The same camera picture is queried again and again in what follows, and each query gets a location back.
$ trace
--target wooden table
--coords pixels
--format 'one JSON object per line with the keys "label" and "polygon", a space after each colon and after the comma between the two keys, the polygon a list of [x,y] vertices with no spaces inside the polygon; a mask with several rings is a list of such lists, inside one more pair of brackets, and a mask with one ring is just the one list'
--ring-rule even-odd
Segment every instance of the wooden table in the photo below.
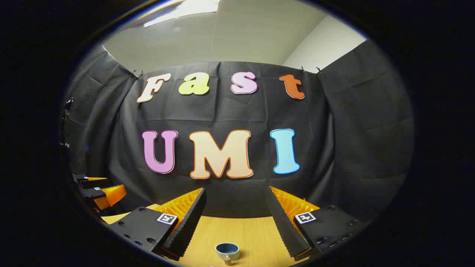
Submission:
{"label": "wooden table", "polygon": [[[127,214],[102,218],[112,224]],[[233,261],[233,266],[288,267],[308,259],[295,261],[289,256],[272,217],[232,219],[201,216],[185,255],[178,262],[169,260],[185,267],[225,267],[227,265],[216,255],[215,246],[226,242],[239,246],[240,257]]]}

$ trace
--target black curtain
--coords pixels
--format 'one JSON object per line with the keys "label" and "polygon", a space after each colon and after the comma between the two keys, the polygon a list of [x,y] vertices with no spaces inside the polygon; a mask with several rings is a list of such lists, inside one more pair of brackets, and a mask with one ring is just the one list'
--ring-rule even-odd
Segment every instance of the black curtain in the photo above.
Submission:
{"label": "black curtain", "polygon": [[[170,67],[131,76],[98,48],[82,64],[68,97],[74,97],[66,121],[72,169],[106,176],[124,184],[126,197],[113,213],[138,205],[164,203],[205,187],[203,215],[229,218],[270,216],[264,188],[272,185],[316,205],[336,204],[360,219],[383,210],[405,178],[412,153],[413,126],[405,88],[390,63],[370,41],[341,57],[317,75],[302,70],[250,62],[211,62]],[[235,95],[230,78],[251,71],[258,89]],[[209,74],[205,95],[181,95],[178,87],[191,73]],[[171,73],[153,99],[137,103],[152,76]],[[303,100],[291,98],[280,76],[302,81]],[[275,174],[274,129],[293,129],[295,160],[300,169]],[[222,147],[229,132],[244,129],[254,175],[232,179],[213,172],[205,180],[190,177],[194,147],[188,135],[208,131]],[[143,158],[143,131],[156,131],[155,156],[164,160],[160,134],[175,130],[175,167],[168,174],[150,170]]]}

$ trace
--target pink letter s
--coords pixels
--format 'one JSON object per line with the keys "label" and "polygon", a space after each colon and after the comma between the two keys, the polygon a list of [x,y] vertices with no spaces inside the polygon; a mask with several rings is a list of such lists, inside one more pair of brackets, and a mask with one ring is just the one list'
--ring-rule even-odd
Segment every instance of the pink letter s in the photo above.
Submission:
{"label": "pink letter s", "polygon": [[256,75],[252,72],[236,72],[231,76],[231,91],[234,94],[251,94],[257,90],[257,84],[253,81]]}

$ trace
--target ceiling light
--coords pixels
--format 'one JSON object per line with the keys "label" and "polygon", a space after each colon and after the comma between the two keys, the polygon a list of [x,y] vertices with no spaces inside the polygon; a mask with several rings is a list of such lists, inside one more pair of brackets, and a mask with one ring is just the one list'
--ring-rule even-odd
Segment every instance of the ceiling light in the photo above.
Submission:
{"label": "ceiling light", "polygon": [[185,0],[181,5],[177,6],[172,12],[158,17],[143,26],[149,27],[166,20],[180,18],[188,15],[213,13],[218,10],[219,0]]}

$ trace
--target cup rim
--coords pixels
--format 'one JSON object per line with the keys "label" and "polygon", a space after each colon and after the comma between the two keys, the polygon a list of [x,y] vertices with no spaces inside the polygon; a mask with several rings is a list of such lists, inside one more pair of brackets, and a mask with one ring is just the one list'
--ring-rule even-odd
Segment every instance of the cup rim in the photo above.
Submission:
{"label": "cup rim", "polygon": [[[237,247],[237,250],[236,250],[235,252],[231,252],[231,253],[224,253],[224,252],[221,252],[221,251],[218,250],[218,246],[219,246],[219,245],[222,245],[222,244],[231,244],[231,245],[234,245],[234,246]],[[231,254],[236,254],[236,253],[239,252],[239,246],[236,245],[236,244],[234,244],[234,243],[225,242],[225,243],[219,243],[219,244],[217,244],[217,245],[214,247],[214,250],[215,250],[216,252],[218,252],[218,253],[221,253],[221,254],[231,255]]]}

